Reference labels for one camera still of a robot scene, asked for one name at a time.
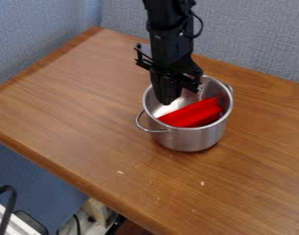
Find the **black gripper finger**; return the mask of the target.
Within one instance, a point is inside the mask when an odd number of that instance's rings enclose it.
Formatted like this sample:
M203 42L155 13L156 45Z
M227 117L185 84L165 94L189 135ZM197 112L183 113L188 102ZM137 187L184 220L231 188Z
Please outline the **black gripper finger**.
M153 91L156 94L156 98L157 98L157 100L161 100L159 74L153 70L149 70L149 73L151 73L151 83L152 83Z
M181 75L164 75L160 78L160 103L168 105L181 94Z

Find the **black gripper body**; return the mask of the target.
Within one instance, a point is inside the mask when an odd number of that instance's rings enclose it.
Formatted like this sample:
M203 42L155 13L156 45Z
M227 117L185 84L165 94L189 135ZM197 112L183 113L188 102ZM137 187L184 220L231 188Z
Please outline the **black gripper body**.
M196 93L203 70L192 60L191 54L193 39L201 33L193 33L192 27L165 30L148 28L148 33L149 43L137 43L135 46L136 64L148 72L153 70L159 74L159 78L164 75L175 76L180 74L183 89Z

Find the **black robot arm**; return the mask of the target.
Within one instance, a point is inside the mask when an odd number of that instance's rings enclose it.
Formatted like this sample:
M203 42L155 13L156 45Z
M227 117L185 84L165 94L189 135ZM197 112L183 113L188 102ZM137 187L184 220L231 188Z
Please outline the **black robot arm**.
M149 72L157 102L167 106L183 89L196 93L201 84L203 69L191 55L203 21L192 11L196 0L141 1L149 43L135 45L135 61Z

